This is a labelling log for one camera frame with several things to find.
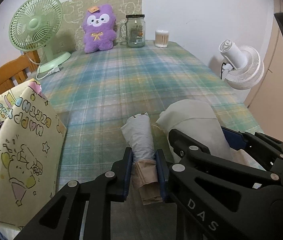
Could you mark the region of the white cloth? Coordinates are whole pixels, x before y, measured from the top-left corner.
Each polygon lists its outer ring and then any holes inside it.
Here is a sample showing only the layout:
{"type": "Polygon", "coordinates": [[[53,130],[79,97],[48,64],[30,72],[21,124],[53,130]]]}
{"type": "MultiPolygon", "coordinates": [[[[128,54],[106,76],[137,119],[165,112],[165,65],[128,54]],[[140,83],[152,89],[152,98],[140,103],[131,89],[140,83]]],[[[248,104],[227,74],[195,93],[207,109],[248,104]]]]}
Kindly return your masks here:
{"type": "Polygon", "coordinates": [[[175,102],[160,113],[156,124],[165,135],[177,129],[205,145],[211,155],[234,160],[221,125],[207,102],[190,99],[175,102]]]}

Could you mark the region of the beige door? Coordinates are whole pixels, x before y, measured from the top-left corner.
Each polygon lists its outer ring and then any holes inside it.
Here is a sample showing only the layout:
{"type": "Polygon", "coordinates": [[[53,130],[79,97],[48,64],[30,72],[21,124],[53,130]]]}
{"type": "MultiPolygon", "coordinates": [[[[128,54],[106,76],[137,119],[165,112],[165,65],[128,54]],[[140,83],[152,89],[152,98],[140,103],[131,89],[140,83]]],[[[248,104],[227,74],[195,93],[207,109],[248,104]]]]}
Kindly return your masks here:
{"type": "Polygon", "coordinates": [[[266,22],[257,37],[249,42],[259,52],[265,72],[261,81],[248,93],[244,104],[255,119],[251,132],[263,132],[283,141],[283,36],[274,13],[283,12],[282,0],[259,0],[265,7],[266,22]]]}

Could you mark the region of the plaid blue green tablecloth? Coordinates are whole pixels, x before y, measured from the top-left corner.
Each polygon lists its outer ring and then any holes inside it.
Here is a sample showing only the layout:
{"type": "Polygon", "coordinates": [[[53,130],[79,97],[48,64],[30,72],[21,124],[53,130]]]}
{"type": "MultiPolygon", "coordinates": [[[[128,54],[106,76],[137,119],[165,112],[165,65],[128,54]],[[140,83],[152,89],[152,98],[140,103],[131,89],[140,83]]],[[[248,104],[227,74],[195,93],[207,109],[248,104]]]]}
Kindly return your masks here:
{"type": "Polygon", "coordinates": [[[94,180],[120,160],[127,146],[121,128],[130,116],[147,113],[154,124],[161,112],[183,99],[209,103],[222,126],[261,131],[235,92],[174,42],[165,49],[148,41],[141,48],[76,51],[40,83],[67,127],[57,189],[70,180],[94,180]]]}

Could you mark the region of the yellow cartoon fabric storage box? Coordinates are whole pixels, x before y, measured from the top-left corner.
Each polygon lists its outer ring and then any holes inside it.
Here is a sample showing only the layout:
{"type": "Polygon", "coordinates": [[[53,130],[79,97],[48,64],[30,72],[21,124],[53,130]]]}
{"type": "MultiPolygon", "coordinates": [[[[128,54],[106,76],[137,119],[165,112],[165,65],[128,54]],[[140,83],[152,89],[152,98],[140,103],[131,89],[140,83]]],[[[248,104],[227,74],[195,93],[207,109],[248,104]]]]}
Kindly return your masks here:
{"type": "Polygon", "coordinates": [[[0,224],[24,227],[54,196],[67,128],[31,79],[0,95],[0,224]]]}

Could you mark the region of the cotton swab container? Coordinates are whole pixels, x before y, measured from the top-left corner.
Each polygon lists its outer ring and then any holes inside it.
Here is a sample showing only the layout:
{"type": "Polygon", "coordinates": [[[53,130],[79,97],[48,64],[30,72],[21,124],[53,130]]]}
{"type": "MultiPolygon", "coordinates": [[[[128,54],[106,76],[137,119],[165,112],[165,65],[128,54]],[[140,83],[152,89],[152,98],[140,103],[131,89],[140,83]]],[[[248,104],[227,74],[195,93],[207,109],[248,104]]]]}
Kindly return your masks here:
{"type": "Polygon", "coordinates": [[[154,45],[158,48],[166,48],[169,42],[169,32],[167,30],[156,30],[154,45]]]}

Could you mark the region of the glass mason jar mug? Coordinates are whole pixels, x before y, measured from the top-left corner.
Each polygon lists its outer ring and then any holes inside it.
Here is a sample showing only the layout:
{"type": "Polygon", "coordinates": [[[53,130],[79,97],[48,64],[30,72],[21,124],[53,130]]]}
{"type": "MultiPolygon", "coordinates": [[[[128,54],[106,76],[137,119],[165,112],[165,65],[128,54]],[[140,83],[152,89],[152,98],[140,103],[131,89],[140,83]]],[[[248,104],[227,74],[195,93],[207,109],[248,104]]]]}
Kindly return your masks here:
{"type": "Polygon", "coordinates": [[[126,15],[124,23],[125,33],[120,34],[130,48],[141,48],[145,46],[145,15],[126,15]]]}

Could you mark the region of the purple plush bunny toy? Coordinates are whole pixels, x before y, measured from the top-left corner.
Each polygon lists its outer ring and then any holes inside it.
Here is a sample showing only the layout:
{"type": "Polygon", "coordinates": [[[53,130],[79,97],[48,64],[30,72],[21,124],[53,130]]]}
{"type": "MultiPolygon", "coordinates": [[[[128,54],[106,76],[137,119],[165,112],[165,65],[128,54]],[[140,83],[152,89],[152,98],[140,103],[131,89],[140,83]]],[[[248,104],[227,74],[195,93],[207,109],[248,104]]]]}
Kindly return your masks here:
{"type": "Polygon", "coordinates": [[[110,4],[95,5],[87,9],[82,22],[86,54],[113,48],[113,43],[117,38],[117,33],[114,31],[115,23],[116,16],[110,4]]]}

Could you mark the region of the beige cartoon patterned board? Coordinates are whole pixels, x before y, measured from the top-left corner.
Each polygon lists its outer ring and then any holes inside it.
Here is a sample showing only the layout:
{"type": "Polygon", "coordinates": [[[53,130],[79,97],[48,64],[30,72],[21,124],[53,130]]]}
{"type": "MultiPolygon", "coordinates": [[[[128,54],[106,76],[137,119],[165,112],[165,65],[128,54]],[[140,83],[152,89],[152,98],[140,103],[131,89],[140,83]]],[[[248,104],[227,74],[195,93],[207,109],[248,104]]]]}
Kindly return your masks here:
{"type": "Polygon", "coordinates": [[[114,31],[117,34],[116,43],[123,43],[126,35],[125,21],[127,15],[142,13],[142,0],[67,0],[61,3],[63,8],[63,20],[55,37],[53,49],[56,52],[83,50],[84,30],[82,24],[86,15],[92,12],[96,18],[108,13],[103,5],[112,7],[116,17],[114,31]]]}

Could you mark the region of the green desk fan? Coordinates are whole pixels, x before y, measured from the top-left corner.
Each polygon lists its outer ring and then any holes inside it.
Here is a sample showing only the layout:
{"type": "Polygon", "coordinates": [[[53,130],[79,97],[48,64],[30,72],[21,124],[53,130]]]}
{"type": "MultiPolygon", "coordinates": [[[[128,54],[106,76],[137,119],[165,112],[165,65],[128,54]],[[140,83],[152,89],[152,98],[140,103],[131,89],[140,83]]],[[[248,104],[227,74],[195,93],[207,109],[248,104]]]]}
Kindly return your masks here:
{"type": "Polygon", "coordinates": [[[58,33],[63,20],[59,0],[27,0],[15,12],[10,21],[9,38],[18,50],[28,53],[42,49],[46,61],[39,63],[36,79],[42,80],[60,71],[71,53],[53,53],[51,41],[58,33]]]}

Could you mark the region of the white wall fan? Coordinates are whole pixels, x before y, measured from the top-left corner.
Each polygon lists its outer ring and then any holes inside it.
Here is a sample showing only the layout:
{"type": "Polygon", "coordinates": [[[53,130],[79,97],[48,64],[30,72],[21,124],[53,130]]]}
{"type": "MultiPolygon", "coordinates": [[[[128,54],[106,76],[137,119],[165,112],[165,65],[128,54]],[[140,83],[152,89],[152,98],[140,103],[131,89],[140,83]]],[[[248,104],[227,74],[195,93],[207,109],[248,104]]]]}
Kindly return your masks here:
{"type": "Polygon", "coordinates": [[[219,46],[224,58],[221,65],[221,79],[236,90],[247,90],[263,78],[265,68],[258,51],[251,46],[238,47],[231,40],[219,46]]]}

